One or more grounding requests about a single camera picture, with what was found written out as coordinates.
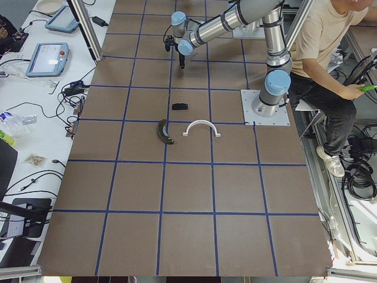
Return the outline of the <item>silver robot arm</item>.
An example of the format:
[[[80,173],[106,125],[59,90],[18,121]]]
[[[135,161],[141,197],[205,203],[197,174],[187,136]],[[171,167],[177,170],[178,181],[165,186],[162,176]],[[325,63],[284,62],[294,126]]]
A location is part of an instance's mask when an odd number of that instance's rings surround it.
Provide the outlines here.
[[[173,12],[172,33],[164,36],[164,47],[166,51],[174,48],[178,52],[180,68],[184,68],[185,58],[192,55],[195,48],[238,27],[262,20],[267,73],[259,96],[252,102],[252,110],[260,117],[272,117],[291,84],[292,59],[283,29],[283,5],[283,1],[229,1],[222,13],[208,21],[189,18],[182,11]]]

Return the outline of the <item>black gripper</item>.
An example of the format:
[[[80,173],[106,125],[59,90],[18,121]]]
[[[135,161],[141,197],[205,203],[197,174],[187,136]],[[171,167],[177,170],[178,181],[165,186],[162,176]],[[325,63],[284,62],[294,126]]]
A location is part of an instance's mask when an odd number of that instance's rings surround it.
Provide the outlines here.
[[[169,52],[172,48],[179,52],[179,66],[182,70],[185,69],[185,55],[189,54],[189,43],[186,40],[181,41],[173,35],[168,35],[167,37],[164,37],[164,48],[167,52]]]

